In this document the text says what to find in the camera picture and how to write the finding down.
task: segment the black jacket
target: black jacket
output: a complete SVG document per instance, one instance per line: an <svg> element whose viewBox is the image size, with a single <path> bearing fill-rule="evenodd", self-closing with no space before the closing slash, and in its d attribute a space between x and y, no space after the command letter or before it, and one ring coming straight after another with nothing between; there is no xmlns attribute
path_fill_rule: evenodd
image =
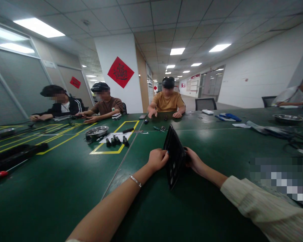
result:
<svg viewBox="0 0 303 242"><path fill-rule="evenodd" d="M82 99L69 97L69 102L70 102L70 107L69 107L70 112L62 113L61 111L62 104L54 103L53 107L48 109L46 112L36 113L33 115L53 114L54 117L60 117L65 115L75 115L79 112L85 111L84 105L82 103Z"/></svg>

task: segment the cap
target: cap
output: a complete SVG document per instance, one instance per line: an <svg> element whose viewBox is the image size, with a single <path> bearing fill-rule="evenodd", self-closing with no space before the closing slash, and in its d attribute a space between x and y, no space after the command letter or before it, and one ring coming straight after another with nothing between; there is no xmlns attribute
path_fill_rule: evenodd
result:
<svg viewBox="0 0 303 242"><path fill-rule="evenodd" d="M60 86L57 85L49 85L43 88L43 90L40 92L40 94L44 97L52 97L55 94L66 94L66 90Z"/></svg>
<svg viewBox="0 0 303 242"><path fill-rule="evenodd" d="M165 77L163 79L162 85L164 88L174 88L175 85L174 77Z"/></svg>
<svg viewBox="0 0 303 242"><path fill-rule="evenodd" d="M110 87L105 82L98 82L91 88L92 92L109 91Z"/></svg>

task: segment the silver bracelet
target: silver bracelet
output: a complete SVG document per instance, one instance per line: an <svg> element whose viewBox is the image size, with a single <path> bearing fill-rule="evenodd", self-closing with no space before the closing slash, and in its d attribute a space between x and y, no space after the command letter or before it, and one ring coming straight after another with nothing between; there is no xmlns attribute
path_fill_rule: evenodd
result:
<svg viewBox="0 0 303 242"><path fill-rule="evenodd" d="M132 175L129 175L129 177L133 179L138 184L139 187L141 187L141 183L137 181Z"/></svg>

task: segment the yellow t-shirt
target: yellow t-shirt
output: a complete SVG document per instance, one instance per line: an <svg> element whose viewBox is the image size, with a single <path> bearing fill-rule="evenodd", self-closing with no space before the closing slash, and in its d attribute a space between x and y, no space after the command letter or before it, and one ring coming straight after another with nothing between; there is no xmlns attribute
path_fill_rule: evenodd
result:
<svg viewBox="0 0 303 242"><path fill-rule="evenodd" d="M163 92L159 92L154 96L153 102L157 104L158 112L176 112L177 107L185 106L181 94L178 92L173 92L173 96L170 98L165 98Z"/></svg>

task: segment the brown t-shirt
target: brown t-shirt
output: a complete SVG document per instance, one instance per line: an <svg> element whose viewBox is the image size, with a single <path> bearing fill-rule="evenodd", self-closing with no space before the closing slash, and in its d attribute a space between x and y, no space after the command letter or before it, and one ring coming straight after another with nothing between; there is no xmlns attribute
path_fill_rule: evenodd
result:
<svg viewBox="0 0 303 242"><path fill-rule="evenodd" d="M163 92L159 92L154 96L153 102L157 104L158 112L176 112L177 107L180 108L185 105L181 94L178 92L173 92L173 96L170 98L165 98Z"/></svg>
<svg viewBox="0 0 303 242"><path fill-rule="evenodd" d="M124 106L120 99L111 97L111 100L109 102L106 101L97 102L95 106L91 109L91 111L95 112L96 114L100 112L100 115L104 115L114 111L115 109L119 109L120 112L123 112Z"/></svg>

